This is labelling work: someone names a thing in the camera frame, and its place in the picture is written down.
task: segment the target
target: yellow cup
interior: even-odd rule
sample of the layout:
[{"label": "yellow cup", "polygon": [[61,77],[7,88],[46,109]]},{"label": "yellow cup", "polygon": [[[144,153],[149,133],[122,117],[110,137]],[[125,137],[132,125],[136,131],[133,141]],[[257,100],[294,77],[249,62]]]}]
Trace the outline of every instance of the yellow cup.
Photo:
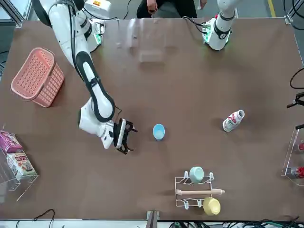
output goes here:
[{"label": "yellow cup", "polygon": [[207,215],[217,215],[220,212],[220,203],[213,197],[206,197],[204,199],[203,208]]}]

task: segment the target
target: clear acrylic stand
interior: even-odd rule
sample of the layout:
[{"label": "clear acrylic stand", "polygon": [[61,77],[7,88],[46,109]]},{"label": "clear acrylic stand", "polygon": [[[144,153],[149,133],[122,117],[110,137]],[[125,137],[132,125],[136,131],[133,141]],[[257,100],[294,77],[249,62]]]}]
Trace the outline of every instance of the clear acrylic stand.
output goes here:
[{"label": "clear acrylic stand", "polygon": [[[201,180],[200,183],[198,184],[209,184],[210,185],[210,190],[212,190],[212,181],[214,180],[213,173],[210,172],[209,176],[204,176],[204,178]],[[188,171],[185,171],[183,177],[175,177],[175,192],[177,188],[177,185],[182,184],[182,185],[193,185],[194,183],[190,180]],[[175,205],[177,207],[184,207],[186,210],[189,209],[189,207],[199,207],[201,208],[202,206],[202,201],[204,199],[194,199],[194,198],[185,198],[185,199],[177,199],[177,194],[175,194]]]},{"label": "clear acrylic stand", "polygon": [[4,151],[0,149],[0,203],[4,203],[5,198],[9,192],[16,191],[16,189],[20,185],[24,185],[25,190],[22,191],[21,194],[18,196],[16,200],[18,201],[24,195],[24,193],[32,186],[37,177],[38,175],[34,169],[34,174],[22,176],[20,180],[17,180],[14,173],[7,164],[6,155]]},{"label": "clear acrylic stand", "polygon": [[304,167],[304,129],[294,129],[282,170],[282,176],[286,176],[298,186],[304,186],[304,178],[290,175],[290,170],[298,167]]}]

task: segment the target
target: pink snack package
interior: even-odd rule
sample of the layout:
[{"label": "pink snack package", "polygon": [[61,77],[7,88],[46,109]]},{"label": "pink snack package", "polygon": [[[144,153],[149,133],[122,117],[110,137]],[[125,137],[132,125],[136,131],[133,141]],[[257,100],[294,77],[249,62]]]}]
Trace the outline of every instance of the pink snack package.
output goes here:
[{"label": "pink snack package", "polygon": [[15,135],[5,131],[0,131],[0,147],[5,153],[16,153],[22,150]]}]

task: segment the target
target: yellow floor line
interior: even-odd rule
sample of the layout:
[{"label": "yellow floor line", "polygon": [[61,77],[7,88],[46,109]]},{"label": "yellow floor line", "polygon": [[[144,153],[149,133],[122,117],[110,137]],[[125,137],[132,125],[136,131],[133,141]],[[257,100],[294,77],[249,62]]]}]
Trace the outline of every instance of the yellow floor line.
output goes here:
[{"label": "yellow floor line", "polygon": [[276,12],[275,12],[275,9],[274,9],[274,5],[272,4],[272,0],[268,0],[268,5],[269,5],[271,17],[275,18],[276,17]]}]

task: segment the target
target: green light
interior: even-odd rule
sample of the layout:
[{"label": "green light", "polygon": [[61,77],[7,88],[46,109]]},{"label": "green light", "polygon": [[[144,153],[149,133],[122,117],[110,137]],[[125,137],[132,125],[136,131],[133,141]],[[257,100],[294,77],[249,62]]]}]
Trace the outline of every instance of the green light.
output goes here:
[{"label": "green light", "polygon": [[96,39],[97,44],[101,44],[101,36],[100,35],[95,34],[95,39]]}]

